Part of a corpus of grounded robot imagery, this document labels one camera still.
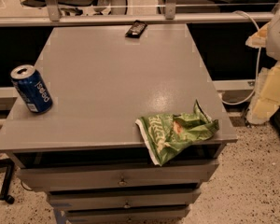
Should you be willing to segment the green jalapeno chip bag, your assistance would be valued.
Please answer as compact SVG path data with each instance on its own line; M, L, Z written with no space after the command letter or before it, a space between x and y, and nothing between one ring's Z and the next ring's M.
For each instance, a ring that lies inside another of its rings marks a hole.
M195 142L212 138L219 130L217 119L210 118L195 101L191 113L157 114L140 117L135 124L155 165L163 166Z

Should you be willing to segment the grey drawer cabinet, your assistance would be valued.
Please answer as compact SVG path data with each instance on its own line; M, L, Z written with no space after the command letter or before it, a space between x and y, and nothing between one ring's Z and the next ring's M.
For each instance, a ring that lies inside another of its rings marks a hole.
M188 27L150 25L137 39L125 34L122 26L54 29L35 65L52 96L52 108L35 115L17 100L0 131L0 153L8 155L19 170L129 163L157 166L149 158L136 120L188 113L198 101L206 114L218 120L218 132L165 165L217 160L236 133ZM202 183L43 192L49 197L200 189Z

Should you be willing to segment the black snack bar wrapper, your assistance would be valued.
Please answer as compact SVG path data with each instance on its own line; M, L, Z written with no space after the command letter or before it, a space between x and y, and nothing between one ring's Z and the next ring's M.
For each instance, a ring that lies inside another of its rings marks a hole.
M125 36L130 38L139 38L147 28L147 24L143 21L135 21Z

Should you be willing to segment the top grey drawer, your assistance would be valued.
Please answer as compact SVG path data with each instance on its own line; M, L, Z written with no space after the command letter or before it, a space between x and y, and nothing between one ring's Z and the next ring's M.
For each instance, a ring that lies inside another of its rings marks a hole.
M182 161L165 166L144 163L21 169L18 178L34 191L110 189L208 181L218 160Z

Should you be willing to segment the grey drawer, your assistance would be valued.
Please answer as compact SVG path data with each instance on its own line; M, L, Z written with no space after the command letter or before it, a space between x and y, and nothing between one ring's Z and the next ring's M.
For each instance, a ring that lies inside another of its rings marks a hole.
M57 209L76 211L194 203L199 189L155 189L86 194L50 195L49 203Z
M18 178L34 191L110 189L208 181L218 160L182 161L165 166L144 163L21 169Z
M104 209L87 211L68 211L64 215L55 210L57 224L100 224L106 222L131 223L139 220L158 220L167 218L182 218L189 212L185 205L157 206L131 209Z

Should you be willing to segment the bottom grey drawer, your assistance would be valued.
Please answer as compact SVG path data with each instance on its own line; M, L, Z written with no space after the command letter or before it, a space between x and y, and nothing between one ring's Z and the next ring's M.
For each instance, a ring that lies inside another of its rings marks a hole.
M182 218L189 212L185 205L157 206L131 209L104 209L87 211L68 211L64 215L55 210L57 224L100 224L106 222L131 223L139 220L158 220L167 218Z

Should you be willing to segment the blue pepsi can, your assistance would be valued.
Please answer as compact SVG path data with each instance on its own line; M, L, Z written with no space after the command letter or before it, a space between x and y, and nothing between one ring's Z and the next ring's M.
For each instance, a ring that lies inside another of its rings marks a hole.
M31 112L41 114L52 107L53 102L45 82L33 65L24 64L14 68L10 77Z

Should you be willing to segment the middle grey drawer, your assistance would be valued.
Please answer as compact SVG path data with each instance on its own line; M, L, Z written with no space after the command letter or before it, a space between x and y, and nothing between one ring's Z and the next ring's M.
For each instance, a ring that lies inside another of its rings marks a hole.
M50 195L49 203L57 209L76 211L194 203L199 189L155 189L86 194Z

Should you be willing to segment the black chair base leg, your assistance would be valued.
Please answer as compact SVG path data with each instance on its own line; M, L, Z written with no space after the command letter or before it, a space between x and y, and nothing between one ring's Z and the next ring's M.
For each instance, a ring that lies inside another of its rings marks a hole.
M8 204L14 204L15 202L15 199L8 193L14 166L15 164L11 159L0 160L0 170L5 170L5 177L0 191L0 201L5 201Z

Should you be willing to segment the metal railing frame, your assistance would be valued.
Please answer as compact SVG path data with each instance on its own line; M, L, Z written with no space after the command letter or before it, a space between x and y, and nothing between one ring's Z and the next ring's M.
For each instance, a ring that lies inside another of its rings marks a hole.
M0 0L0 27L91 26L146 23L267 22L275 6L266 12L221 12L208 0L105 0L102 15L92 7L83 14L66 15L56 0Z

